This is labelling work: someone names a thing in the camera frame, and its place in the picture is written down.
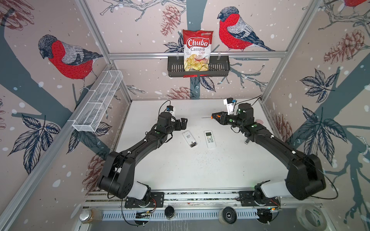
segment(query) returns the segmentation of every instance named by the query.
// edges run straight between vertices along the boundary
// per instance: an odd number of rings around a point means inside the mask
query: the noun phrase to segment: white remote control
[[[183,132],[182,135],[190,147],[194,147],[197,144],[190,131]]]
[[[215,143],[215,140],[213,138],[213,132],[211,130],[204,131],[204,135],[206,136],[207,147],[209,149],[215,148],[216,147],[216,143]]]

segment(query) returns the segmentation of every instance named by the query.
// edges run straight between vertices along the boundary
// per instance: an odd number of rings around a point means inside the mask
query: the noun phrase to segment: white table surface
[[[130,148],[145,137],[145,132],[157,122],[162,103],[164,101],[132,102],[117,152]],[[192,133],[198,145],[190,148],[182,136],[184,130],[174,131],[172,140],[136,165],[136,181],[149,185],[153,190],[220,189],[254,187],[265,180],[286,178],[288,171],[285,166],[266,149],[254,142],[245,144],[246,137],[231,131],[229,125],[220,125],[211,118],[202,119],[215,112],[227,111],[222,99],[172,100],[171,105],[175,107],[176,119],[188,118],[186,130]],[[262,120],[271,131],[258,102],[253,109],[255,120]],[[206,130],[213,132],[215,149],[207,148]]]

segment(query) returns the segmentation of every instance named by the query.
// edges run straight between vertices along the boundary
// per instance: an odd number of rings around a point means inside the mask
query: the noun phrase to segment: chip bag
[[[185,71],[208,71],[213,31],[182,30]]]

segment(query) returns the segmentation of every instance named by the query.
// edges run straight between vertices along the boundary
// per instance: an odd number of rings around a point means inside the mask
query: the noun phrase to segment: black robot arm
[[[213,113],[212,118],[222,125],[238,127],[248,138],[273,154],[288,169],[285,180],[290,194],[298,200],[303,200],[326,187],[320,159],[315,155],[290,148],[286,143],[276,138],[262,124],[254,122],[253,108],[249,103],[239,105],[236,115],[227,112]]]
[[[162,112],[144,139],[125,151],[109,153],[97,186],[118,198],[126,197],[134,183],[135,166],[151,151],[171,140],[174,130],[186,129],[187,122],[185,118],[176,120],[171,113]]]

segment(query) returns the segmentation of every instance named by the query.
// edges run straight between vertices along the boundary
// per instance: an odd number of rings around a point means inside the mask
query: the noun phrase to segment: black metal basket
[[[211,58],[209,59],[208,67],[208,71],[185,71],[183,56],[179,56],[178,60],[176,56],[168,57],[167,70],[169,77],[223,77],[229,75],[229,56],[220,56],[220,59],[218,59],[218,56],[211,56]]]

